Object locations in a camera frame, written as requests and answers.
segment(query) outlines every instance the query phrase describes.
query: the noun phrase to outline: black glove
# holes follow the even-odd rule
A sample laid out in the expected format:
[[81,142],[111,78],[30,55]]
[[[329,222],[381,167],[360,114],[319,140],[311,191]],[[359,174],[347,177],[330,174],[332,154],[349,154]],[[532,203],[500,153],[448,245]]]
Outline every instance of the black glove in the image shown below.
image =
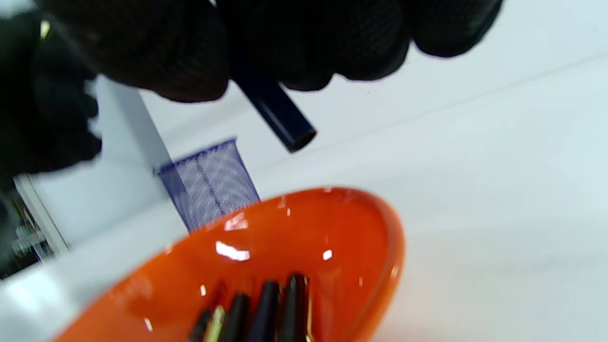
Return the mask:
[[84,93],[95,74],[51,29],[41,38],[41,16],[0,20],[0,176],[60,170],[94,158],[101,141],[88,119],[97,102]]
[[336,73],[353,80],[393,73],[411,41],[431,55],[462,54],[483,38],[502,5],[502,0],[217,1],[219,11],[206,0],[38,3],[98,71],[181,102],[223,95],[230,75],[228,40],[241,42],[251,60],[289,88],[317,90]]

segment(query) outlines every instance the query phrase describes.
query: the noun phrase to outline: pen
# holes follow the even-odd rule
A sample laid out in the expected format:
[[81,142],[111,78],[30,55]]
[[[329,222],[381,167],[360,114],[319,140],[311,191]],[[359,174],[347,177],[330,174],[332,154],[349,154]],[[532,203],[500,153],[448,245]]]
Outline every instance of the pen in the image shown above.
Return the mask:
[[264,284],[247,342],[272,342],[274,340],[279,293],[280,287],[277,282],[269,281]]

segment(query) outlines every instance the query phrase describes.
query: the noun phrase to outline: black pen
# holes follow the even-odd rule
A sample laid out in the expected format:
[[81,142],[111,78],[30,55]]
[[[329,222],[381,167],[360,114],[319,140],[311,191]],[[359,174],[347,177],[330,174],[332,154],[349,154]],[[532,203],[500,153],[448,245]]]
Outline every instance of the black pen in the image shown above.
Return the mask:
[[260,302],[255,310],[247,342],[274,341],[274,327],[277,317],[278,297],[280,287],[278,282],[269,281],[264,284]]
[[293,274],[283,290],[277,342],[306,342],[308,336],[308,280]]
[[226,285],[224,283],[220,283],[217,291],[211,298],[209,305],[201,312],[196,320],[196,324],[194,328],[188,335],[188,340],[190,342],[201,342],[202,338],[205,336],[207,332],[207,327],[209,326],[209,322],[211,322],[211,318],[213,316],[213,311],[215,307],[218,305],[219,300],[221,299],[224,291],[226,290]]
[[249,296],[245,293],[239,293],[233,298],[219,342],[242,342],[250,302]]

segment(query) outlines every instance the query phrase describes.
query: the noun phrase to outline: blue mesh pen holder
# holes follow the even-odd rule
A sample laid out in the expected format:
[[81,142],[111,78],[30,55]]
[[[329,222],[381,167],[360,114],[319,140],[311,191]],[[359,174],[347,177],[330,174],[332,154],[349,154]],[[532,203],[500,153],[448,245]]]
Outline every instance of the blue mesh pen holder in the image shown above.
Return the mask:
[[260,200],[235,139],[168,163],[157,174],[190,232]]

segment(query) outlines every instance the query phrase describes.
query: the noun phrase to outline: orange dish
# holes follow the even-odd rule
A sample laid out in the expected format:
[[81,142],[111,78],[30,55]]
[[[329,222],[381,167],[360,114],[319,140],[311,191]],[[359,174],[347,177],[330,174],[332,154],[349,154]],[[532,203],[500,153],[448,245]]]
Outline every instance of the orange dish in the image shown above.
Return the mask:
[[82,314],[56,342],[184,342],[214,291],[220,304],[264,281],[310,279],[316,342],[366,341],[395,292],[404,236],[369,193],[326,187],[260,202],[167,248]]

